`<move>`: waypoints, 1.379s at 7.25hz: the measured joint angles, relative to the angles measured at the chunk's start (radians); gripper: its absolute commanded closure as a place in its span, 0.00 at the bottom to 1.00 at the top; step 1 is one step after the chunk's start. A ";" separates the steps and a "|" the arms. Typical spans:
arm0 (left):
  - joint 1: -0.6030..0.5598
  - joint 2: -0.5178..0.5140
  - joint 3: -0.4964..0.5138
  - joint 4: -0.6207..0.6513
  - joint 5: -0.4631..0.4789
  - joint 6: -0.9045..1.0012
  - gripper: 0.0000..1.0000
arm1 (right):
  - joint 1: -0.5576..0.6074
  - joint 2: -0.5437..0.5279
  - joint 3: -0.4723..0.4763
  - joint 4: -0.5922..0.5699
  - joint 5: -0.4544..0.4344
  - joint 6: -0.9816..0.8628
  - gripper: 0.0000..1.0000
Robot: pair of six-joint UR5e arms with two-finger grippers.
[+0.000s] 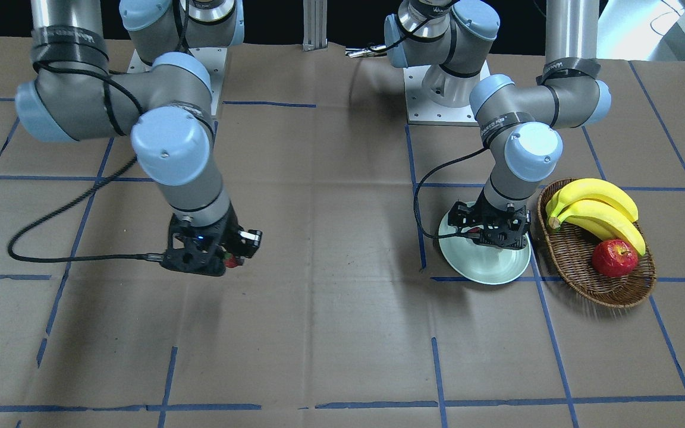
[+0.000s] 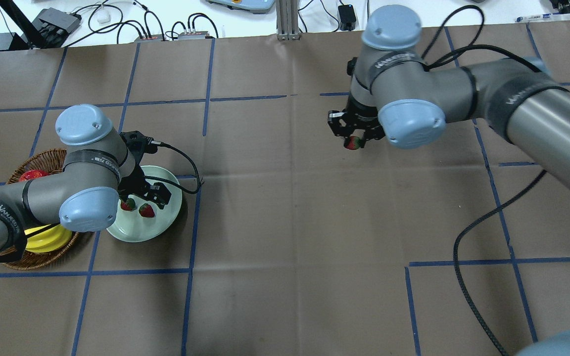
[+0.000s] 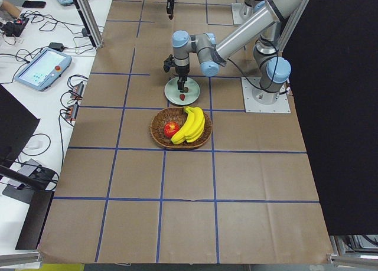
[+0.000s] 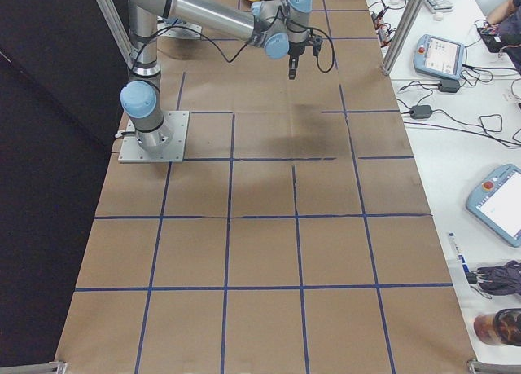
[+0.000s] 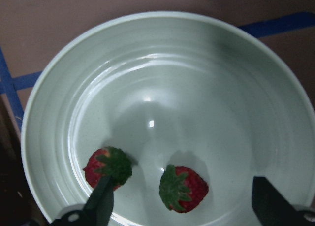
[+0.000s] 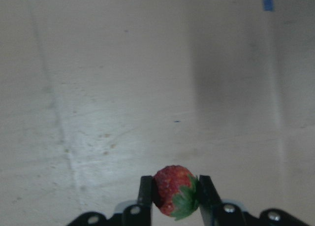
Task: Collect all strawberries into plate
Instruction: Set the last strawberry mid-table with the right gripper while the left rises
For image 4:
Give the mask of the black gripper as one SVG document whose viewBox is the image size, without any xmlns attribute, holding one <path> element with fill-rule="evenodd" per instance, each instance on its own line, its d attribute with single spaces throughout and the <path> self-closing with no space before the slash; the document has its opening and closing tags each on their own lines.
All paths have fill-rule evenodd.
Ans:
<svg viewBox="0 0 521 374">
<path fill-rule="evenodd" d="M 296 79 L 299 59 L 305 53 L 307 47 L 313 49 L 313 56 L 318 59 L 322 48 L 322 36 L 316 34 L 312 29 L 289 30 L 289 62 L 288 77 L 290 80 Z"/>
</svg>

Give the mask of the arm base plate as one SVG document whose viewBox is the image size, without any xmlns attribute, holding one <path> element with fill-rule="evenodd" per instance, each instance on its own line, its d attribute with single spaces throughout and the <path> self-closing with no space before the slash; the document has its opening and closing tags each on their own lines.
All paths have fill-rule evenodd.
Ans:
<svg viewBox="0 0 521 374">
<path fill-rule="evenodd" d="M 157 17 L 157 27 L 161 37 L 184 40 L 200 40 L 202 27 L 179 18 Z"/>
<path fill-rule="evenodd" d="M 120 163 L 181 163 L 184 160 L 189 111 L 164 111 L 162 126 L 145 133 L 135 129 L 128 119 L 122 139 L 118 161 Z"/>
</svg>

